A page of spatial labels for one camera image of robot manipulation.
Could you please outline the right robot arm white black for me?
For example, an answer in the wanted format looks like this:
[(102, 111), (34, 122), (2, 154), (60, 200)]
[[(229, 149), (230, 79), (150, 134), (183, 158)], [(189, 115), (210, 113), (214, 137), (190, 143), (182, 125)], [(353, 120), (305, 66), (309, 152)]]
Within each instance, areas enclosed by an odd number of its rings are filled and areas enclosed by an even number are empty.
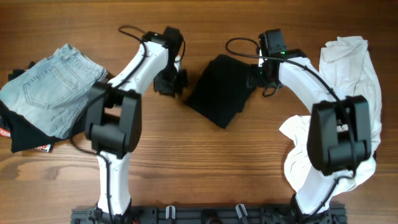
[(259, 66), (275, 87), (290, 88), (311, 112), (304, 156), (289, 156), (286, 167), (299, 174), (294, 206), (305, 217), (329, 209), (331, 198), (351, 190), (371, 160), (369, 102), (328, 83), (299, 49), (287, 50), (281, 30), (259, 35)]

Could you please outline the black polo shirt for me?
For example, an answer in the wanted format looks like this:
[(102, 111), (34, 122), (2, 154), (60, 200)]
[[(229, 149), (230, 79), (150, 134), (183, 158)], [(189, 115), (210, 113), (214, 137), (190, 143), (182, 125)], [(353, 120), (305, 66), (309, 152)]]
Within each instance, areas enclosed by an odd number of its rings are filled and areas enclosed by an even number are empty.
[(256, 88), (250, 64), (220, 54), (211, 60), (185, 104), (221, 128), (226, 128)]

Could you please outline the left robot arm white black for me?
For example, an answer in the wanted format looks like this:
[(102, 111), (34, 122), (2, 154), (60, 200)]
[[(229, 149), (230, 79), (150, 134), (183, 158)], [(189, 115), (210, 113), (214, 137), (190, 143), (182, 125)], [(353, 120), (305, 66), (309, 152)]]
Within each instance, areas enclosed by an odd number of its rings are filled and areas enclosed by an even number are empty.
[(175, 97), (187, 85), (180, 68), (185, 41), (179, 29), (147, 32), (139, 51), (124, 70), (89, 91), (85, 136), (91, 141), (100, 169), (100, 198), (94, 218), (101, 223), (130, 223), (129, 160), (142, 132), (142, 97), (149, 86)]

